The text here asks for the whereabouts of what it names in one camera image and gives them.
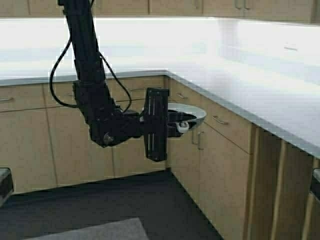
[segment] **cabinet panel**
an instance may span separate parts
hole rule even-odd
[[[189,87],[177,82],[174,79],[170,80],[170,98],[179,104],[187,104],[201,108],[202,96],[190,89]]]
[[[199,161],[198,146],[193,144],[193,134],[199,129],[185,133],[179,138],[169,138],[171,171],[189,193],[195,203],[199,202]]]
[[[203,15],[214,17],[242,17],[243,0],[203,0]]]
[[[281,142],[271,240],[300,240],[313,173],[313,158]]]
[[[224,239],[243,239],[251,155],[205,123],[201,127],[199,207]]]
[[[141,112],[145,101],[132,101],[130,109]],[[128,102],[119,102],[125,108]],[[143,136],[131,138],[112,148],[114,175],[116,178],[161,171],[166,168],[166,161],[154,162],[146,158]]]
[[[207,113],[204,121],[208,125],[247,153],[252,153],[253,124],[251,122],[206,97],[202,98],[202,105]]]
[[[72,82],[58,82],[53,84],[55,95],[66,104],[76,104]],[[43,84],[45,107],[61,107],[59,103],[52,97],[49,84]]]
[[[99,0],[96,3],[98,15],[142,16],[149,14],[148,0]]]
[[[201,16],[203,0],[150,0],[151,15]]]
[[[147,88],[163,88],[164,76],[145,76],[120,78],[119,81],[127,88],[132,100],[144,99]],[[122,87],[114,80],[107,80],[111,96],[116,101],[128,101],[129,98]]]
[[[44,107],[41,84],[0,87],[0,112]]]
[[[31,16],[63,17],[63,6],[59,6],[56,0],[29,0]]]
[[[12,0],[0,1],[0,17],[11,17],[14,15],[14,3]]]
[[[111,148],[100,148],[89,136],[78,109],[47,108],[58,186],[113,177]]]
[[[245,17],[310,23],[316,7],[314,0],[246,0]]]
[[[0,113],[0,168],[10,168],[14,193],[57,186],[45,109]]]

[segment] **countertop edge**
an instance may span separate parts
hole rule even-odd
[[[226,109],[232,111],[233,113],[241,116],[242,118],[248,120],[249,122],[265,129],[266,131],[274,134],[275,136],[285,140],[286,142],[296,146],[297,148],[307,152],[308,154],[320,158],[320,147],[313,145],[306,140],[295,136],[294,134],[283,130],[282,128],[256,116],[255,114],[242,109],[241,107],[237,106],[236,104],[229,102],[212,92],[209,92],[194,83],[190,82],[189,80],[180,77],[177,74],[174,74],[166,69],[157,69],[157,70],[140,70],[140,71],[123,71],[117,72],[118,78],[134,78],[134,77],[151,77],[151,76],[167,76],[172,78],[179,83],[189,87],[190,89],[194,90],[195,92],[199,93],[200,95],[220,104],[221,106],[225,107]],[[113,79],[111,73],[106,73],[107,79]],[[76,75],[66,75],[66,76],[56,76],[54,78],[55,83],[62,83],[62,82],[71,82],[76,81]],[[30,85],[30,84],[47,84],[49,83],[49,77],[33,77],[33,78],[20,78],[20,79],[8,79],[8,80],[1,80],[0,87],[5,86],[16,86],[16,85]]]

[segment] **cabinet handle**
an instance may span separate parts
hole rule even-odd
[[[234,0],[234,6],[236,9],[241,10],[242,7],[238,7],[238,0]]]
[[[13,99],[14,99],[13,97],[1,98],[1,99],[0,99],[0,102],[8,102],[8,101],[11,101],[11,100],[13,100]]]
[[[177,95],[178,95],[181,99],[188,99],[188,97],[183,96],[181,93],[177,93]]]
[[[129,88],[129,91],[131,91],[131,92],[144,91],[144,90],[146,90],[144,87],[142,87],[142,88]]]
[[[195,139],[195,129],[192,130],[192,144],[193,145],[198,145],[198,143],[195,142],[194,139]]]
[[[194,0],[195,9],[199,8],[199,0]]]
[[[223,124],[223,125],[228,125],[229,123],[227,121],[222,121],[218,118],[218,116],[213,116],[212,117],[214,120],[216,120],[218,123]]]
[[[205,132],[204,131],[201,131],[201,132],[198,132],[198,149],[199,150],[204,150],[203,147],[201,147],[201,134],[204,134]]]
[[[250,7],[247,7],[247,0],[244,0],[244,8],[247,9],[247,10],[251,9]]]

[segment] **black object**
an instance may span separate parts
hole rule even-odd
[[[320,201],[320,181],[318,179],[316,179],[316,177],[314,175],[312,176],[310,191]]]
[[[0,168],[0,207],[14,191],[14,183],[9,168]]]
[[[170,119],[193,116],[168,113],[169,90],[161,88],[147,89],[142,113],[127,111],[129,106],[123,111],[111,97],[106,83],[105,58],[99,51],[89,0],[58,0],[58,5],[64,6],[78,77],[78,81],[73,83],[76,105],[70,107],[78,107],[82,112],[89,125],[91,140],[105,148],[144,135],[146,156],[155,162],[166,160],[167,137],[182,135]]]

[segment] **upper cabinet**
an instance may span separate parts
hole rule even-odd
[[[150,0],[150,14],[159,16],[201,16],[203,0]]]
[[[25,17],[28,15],[28,0],[0,0],[0,17]]]
[[[99,16],[143,16],[149,14],[149,0],[97,0]]]
[[[0,1],[0,15],[1,16],[14,15],[14,4],[12,1]]]
[[[311,23],[315,0],[244,0],[244,16],[249,19]]]
[[[242,17],[244,0],[203,0],[203,15],[215,17]]]
[[[29,0],[29,11],[35,17],[63,16],[63,7],[57,0]]]

